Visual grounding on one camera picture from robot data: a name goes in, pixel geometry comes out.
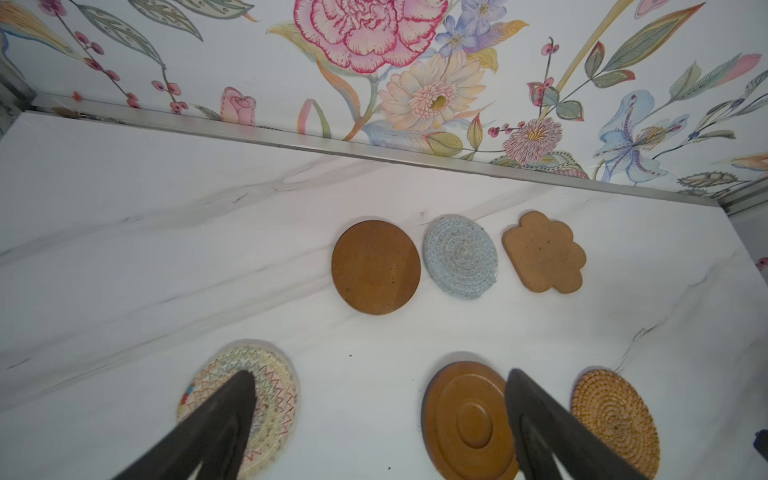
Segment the cork coaster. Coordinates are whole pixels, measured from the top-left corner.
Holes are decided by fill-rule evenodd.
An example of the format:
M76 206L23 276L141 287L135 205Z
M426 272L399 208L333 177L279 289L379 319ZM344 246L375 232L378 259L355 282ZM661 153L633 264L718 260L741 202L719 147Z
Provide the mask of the cork coaster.
M587 255L574 243L574 234L565 223L549 220L541 212L520 217L520 226L504 232L502 244L525 288L560 293L581 288L581 272Z
M355 310L391 313L411 299L422 275L419 252L391 223L367 220L352 225L336 242L333 283Z

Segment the pink flower illustration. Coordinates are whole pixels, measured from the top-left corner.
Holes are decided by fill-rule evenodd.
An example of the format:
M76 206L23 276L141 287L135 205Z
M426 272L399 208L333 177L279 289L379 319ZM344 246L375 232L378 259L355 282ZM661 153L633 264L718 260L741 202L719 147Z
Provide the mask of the pink flower illustration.
M427 49L448 0L296 0L293 20L335 65L373 73Z
M221 120L231 124L253 126L256 115L256 99L244 97L236 88L224 88L221 95Z
M38 5L46 15L51 17L56 15L63 17L67 14L67 11L64 10L64 6L61 4L61 0L38 0Z
M531 120L510 135L502 147L510 160L527 165L538 162L553 151L562 138L563 130L560 124L551 118Z
M661 7L670 0L641 0L634 13L635 18L640 18L651 10Z

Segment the wall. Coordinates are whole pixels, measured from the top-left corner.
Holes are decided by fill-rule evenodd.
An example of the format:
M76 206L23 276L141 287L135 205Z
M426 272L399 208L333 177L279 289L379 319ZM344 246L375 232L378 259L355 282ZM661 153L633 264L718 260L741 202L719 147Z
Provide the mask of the wall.
M708 197L768 172L766 20L764 0L0 0L2 60L39 91Z
M768 283L768 204L760 204L731 218L746 251Z

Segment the wooden coaster with concentric grooves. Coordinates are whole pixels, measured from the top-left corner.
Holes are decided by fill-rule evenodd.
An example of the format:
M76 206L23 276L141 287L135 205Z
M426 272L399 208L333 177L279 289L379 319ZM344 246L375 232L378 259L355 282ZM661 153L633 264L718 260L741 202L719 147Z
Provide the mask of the wooden coaster with concentric grooves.
M457 362L432 378L422 404L422 433L448 480L512 480L518 474L507 420L504 379L477 362Z

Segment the blue flower illustration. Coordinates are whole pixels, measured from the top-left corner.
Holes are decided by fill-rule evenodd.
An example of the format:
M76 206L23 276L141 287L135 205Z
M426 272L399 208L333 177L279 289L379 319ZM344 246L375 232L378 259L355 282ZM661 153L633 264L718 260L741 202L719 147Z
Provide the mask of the blue flower illustration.
M456 20L451 15L445 17L444 23L447 31L435 36L436 42L445 44L440 48L440 55L450 57L457 50L464 50L477 45L477 38L474 35L467 35L464 25L461 22L457 25Z
M482 35L491 29L491 22L499 20L507 14L502 7L507 0L462 0L462 15L458 24L465 26L470 35Z
M657 122L644 128L633 139L634 128L648 117L654 109L654 97L645 90L633 91L621 101L621 107L615 116L600 130L600 139L605 145L594 153L605 163L601 181L610 182L614 173L625 170L627 176L636 184L662 177L669 172L662 170L658 160L645 158L642 150L651 150L662 141L672 138L685 128L688 114Z

